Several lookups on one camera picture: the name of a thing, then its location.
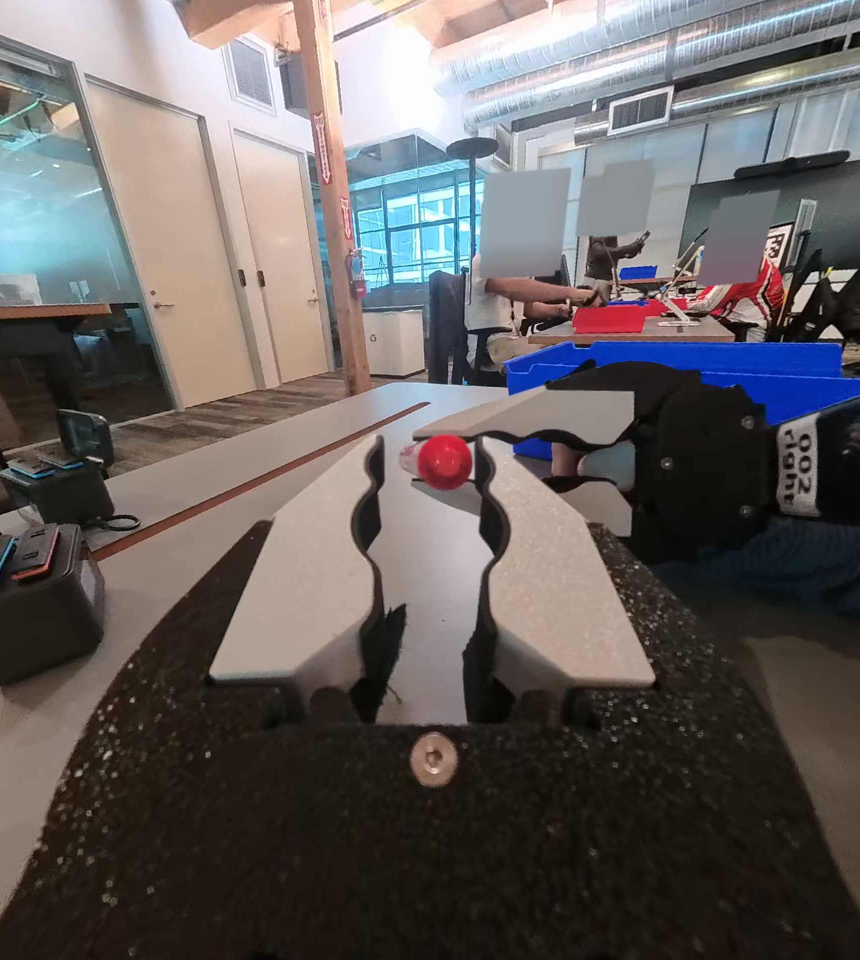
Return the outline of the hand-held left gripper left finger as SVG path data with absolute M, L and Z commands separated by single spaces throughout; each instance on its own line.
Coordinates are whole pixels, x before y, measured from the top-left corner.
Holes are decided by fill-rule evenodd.
M 213 685 L 279 689 L 286 717 L 336 690 L 360 721 L 376 721 L 405 620 L 386 610 L 369 554 L 385 480 L 385 440 L 367 437 L 276 512 L 211 662 Z

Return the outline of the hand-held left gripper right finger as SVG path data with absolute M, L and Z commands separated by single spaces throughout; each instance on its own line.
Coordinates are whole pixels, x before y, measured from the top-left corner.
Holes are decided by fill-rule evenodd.
M 565 718 L 583 690 L 649 690 L 656 682 L 591 531 L 563 495 L 494 439 L 475 442 L 482 574 L 463 652 L 468 722 L 505 722 L 523 699 Z

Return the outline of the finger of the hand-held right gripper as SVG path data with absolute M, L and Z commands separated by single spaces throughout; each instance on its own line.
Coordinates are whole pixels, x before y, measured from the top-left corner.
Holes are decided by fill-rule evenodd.
M 604 526 L 619 538 L 631 536 L 632 509 L 614 484 L 605 480 L 547 480 L 546 486 L 588 523 Z
M 449 414 L 416 429 L 412 438 L 487 437 L 514 445 L 537 439 L 593 450 L 620 442 L 636 420 L 632 391 L 532 389 Z

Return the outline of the red and white marker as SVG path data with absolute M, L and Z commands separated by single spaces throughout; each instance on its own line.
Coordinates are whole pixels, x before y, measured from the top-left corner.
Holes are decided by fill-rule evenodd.
M 401 448 L 401 469 L 431 490 L 450 492 L 466 483 L 473 471 L 468 443 L 452 435 L 415 440 Z

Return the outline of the large blue storage bin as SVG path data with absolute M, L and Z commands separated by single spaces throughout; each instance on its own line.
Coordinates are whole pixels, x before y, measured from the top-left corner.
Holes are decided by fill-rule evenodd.
M 598 367 L 648 362 L 696 370 L 713 386 L 743 387 L 756 404 L 765 406 L 771 425 L 860 397 L 860 377 L 844 376 L 842 347 L 829 342 L 563 342 L 510 360 L 508 392 L 543 386 L 588 361 Z

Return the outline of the wooden work table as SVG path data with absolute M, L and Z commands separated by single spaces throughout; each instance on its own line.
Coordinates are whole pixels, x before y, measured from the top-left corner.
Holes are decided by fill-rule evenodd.
M 543 332 L 531 332 L 528 343 L 540 349 L 556 344 L 573 342 L 578 346 L 590 346 L 595 342 L 699 342 L 732 343 L 735 334 L 712 317 L 683 324 L 681 322 L 665 324 L 663 318 L 646 318 L 640 332 L 619 333 L 580 333 L 570 323 L 552 327 Z

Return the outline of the small red parts bin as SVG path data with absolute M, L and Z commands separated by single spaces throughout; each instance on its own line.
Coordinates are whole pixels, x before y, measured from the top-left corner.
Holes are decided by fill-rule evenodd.
M 668 306 L 656 299 L 585 306 L 576 310 L 572 326 L 580 335 L 636 334 L 644 330 L 648 319 L 667 312 Z

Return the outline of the black battery charger case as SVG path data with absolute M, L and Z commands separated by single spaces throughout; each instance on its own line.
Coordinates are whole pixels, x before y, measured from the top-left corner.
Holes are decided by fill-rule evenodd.
M 107 479 L 115 462 L 109 421 L 100 414 L 59 409 L 61 449 L 34 459 L 11 459 L 0 480 L 17 508 L 33 508 L 44 523 L 80 527 L 115 518 Z
M 104 633 L 104 594 L 77 525 L 0 534 L 0 688 L 94 651 Z

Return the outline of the black floor lamp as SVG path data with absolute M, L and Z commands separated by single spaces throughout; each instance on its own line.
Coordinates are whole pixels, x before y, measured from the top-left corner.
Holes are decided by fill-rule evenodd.
M 498 150 L 498 142 L 492 137 L 479 135 L 467 136 L 450 143 L 446 148 L 447 156 L 454 161 L 465 162 L 467 165 L 468 183 L 468 263 L 470 271 L 477 252 L 477 166 L 479 161 L 493 157 Z

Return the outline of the white door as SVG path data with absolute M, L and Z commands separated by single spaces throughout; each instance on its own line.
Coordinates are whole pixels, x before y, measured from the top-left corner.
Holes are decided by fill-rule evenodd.
M 324 328 L 304 159 L 242 130 L 235 129 L 232 137 L 278 382 L 325 374 L 332 349 Z
M 204 126 L 88 78 L 86 96 L 177 407 L 256 389 Z

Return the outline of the video conference bar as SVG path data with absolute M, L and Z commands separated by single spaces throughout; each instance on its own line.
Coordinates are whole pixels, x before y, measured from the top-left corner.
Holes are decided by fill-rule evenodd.
M 734 171 L 733 179 L 747 181 L 759 178 L 787 177 L 798 173 L 832 169 L 850 160 L 849 150 L 832 150 L 804 156 L 790 156 L 779 161 L 743 166 Z

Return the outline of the wooden top office table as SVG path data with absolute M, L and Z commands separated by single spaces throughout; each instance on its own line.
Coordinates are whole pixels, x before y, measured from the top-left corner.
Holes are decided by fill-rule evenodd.
M 0 360 L 36 356 L 41 359 L 57 409 L 76 410 L 74 334 L 88 319 L 111 314 L 107 303 L 0 306 Z M 0 468 L 7 466 L 0 447 Z

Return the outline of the dark wall screen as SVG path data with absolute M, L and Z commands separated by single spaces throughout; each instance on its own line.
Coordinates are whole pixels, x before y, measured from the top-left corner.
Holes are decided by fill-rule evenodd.
M 711 214 L 722 200 L 735 196 L 779 191 L 772 225 L 796 221 L 803 200 L 817 203 L 810 228 L 807 254 L 823 252 L 823 264 L 834 269 L 855 269 L 860 265 L 860 159 L 829 164 L 825 154 L 818 164 L 799 162 L 795 169 L 782 171 L 783 162 L 760 165 L 755 175 L 693 185 L 690 189 L 679 241 L 682 254 L 709 225 Z

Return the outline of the silver ventilation duct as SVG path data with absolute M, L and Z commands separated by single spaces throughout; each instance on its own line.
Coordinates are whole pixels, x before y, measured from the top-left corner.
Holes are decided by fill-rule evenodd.
M 822 2 L 618 1 L 562 2 L 491 30 L 436 48 L 432 83 L 442 96 L 512 80 L 575 58 L 666 31 L 736 14 L 815 11 Z
M 860 40 L 860 33 L 847 38 Z M 633 134 L 685 126 L 713 115 L 725 118 L 753 114 L 782 99 L 837 89 L 859 89 L 860 45 L 844 47 L 843 42 L 844 38 L 839 36 L 673 80 L 668 116 L 650 126 L 629 126 L 610 132 L 610 107 L 618 100 L 652 97 L 666 87 L 663 82 L 567 107 L 540 109 L 515 118 L 471 120 L 464 122 L 464 127 L 474 133 L 505 126 L 515 134 L 532 134 L 553 124 L 572 125 L 572 137 L 581 147 L 606 139 L 627 139 Z

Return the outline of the black wall speaker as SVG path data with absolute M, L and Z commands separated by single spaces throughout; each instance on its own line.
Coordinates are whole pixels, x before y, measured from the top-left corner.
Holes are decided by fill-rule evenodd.
M 310 110 L 301 55 L 288 54 L 277 66 L 284 109 L 291 114 L 309 119 Z

